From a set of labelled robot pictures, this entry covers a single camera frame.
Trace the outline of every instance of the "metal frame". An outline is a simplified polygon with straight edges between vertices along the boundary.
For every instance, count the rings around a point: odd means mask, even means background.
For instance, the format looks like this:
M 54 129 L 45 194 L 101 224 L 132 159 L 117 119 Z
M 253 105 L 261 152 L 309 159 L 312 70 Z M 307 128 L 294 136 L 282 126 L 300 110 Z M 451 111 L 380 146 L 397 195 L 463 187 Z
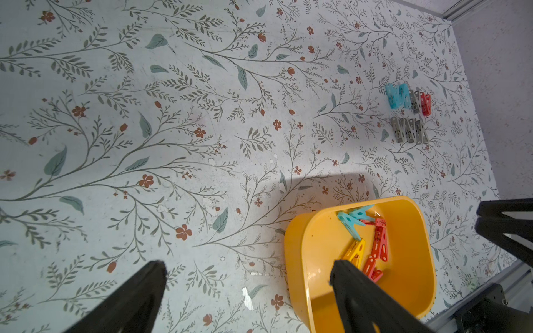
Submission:
M 455 333 L 457 332 L 457 322 L 455 313 L 465 304 L 486 291 L 493 283 L 503 287 L 508 306 L 518 310 L 529 312 L 530 304 L 528 297 L 533 295 L 533 274 L 531 267 L 522 261 L 516 261 L 497 275 L 493 276 L 483 286 L 470 293 L 468 296 L 452 305 L 444 312 L 439 313 L 426 323 L 426 326 L 435 333 Z

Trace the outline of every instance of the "gray clothespin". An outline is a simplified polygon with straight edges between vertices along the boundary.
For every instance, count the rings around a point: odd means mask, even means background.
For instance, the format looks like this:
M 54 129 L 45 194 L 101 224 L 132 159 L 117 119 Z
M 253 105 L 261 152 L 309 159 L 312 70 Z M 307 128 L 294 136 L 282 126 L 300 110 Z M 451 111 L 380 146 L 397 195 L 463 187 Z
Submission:
M 392 130 L 394 131 L 394 137 L 396 138 L 396 142 L 403 142 L 400 124 L 398 124 L 398 119 L 396 117 L 391 118 L 391 125 Z
M 409 96 L 411 97 L 411 109 L 413 110 L 413 113 L 419 113 L 420 107 L 418 106 L 417 98 L 415 96 L 415 93 L 409 89 Z
M 409 143 L 415 142 L 415 138 L 413 137 L 414 128 L 412 128 L 412 126 L 415 123 L 414 119 L 405 119 L 403 123 L 405 125 L 405 137 L 406 137 L 407 142 Z

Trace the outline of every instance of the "gray wall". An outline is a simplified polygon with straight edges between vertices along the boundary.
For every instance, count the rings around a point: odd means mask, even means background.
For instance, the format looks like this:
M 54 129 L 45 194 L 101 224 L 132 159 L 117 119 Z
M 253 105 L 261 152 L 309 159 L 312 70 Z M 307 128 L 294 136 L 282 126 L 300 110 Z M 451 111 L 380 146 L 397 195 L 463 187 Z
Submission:
M 486 0 L 453 28 L 500 197 L 533 197 L 533 0 Z

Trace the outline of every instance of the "yellow plastic container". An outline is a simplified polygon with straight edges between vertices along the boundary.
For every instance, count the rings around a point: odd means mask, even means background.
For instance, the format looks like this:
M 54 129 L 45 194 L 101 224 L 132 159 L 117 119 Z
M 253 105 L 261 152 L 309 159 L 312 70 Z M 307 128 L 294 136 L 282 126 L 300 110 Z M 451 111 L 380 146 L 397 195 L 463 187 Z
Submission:
M 353 238 L 337 212 L 374 205 L 368 210 L 386 220 L 389 260 L 377 284 L 418 319 L 435 300 L 437 277 L 426 224 L 419 207 L 407 197 L 392 197 L 326 208 L 295 217 L 285 233 L 285 258 L 290 300 L 311 333 L 344 332 L 329 275 L 333 261 L 347 251 Z M 373 226 L 357 226 L 366 240 L 364 262 L 374 243 Z

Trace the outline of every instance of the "floral pattern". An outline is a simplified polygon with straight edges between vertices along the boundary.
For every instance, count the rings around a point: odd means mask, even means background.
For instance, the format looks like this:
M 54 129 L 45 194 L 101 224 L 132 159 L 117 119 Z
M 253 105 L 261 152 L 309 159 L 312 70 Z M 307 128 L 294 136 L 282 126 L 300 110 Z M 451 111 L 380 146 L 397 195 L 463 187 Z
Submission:
M 498 190 L 450 22 L 389 0 L 118 3 L 18 1 L 2 22 L 9 331 L 65 330 L 152 259 L 155 332 L 305 331 L 288 223 L 400 194 L 426 218 L 428 317 L 514 260 L 473 230 Z M 427 145 L 393 139 L 401 82 L 432 95 Z

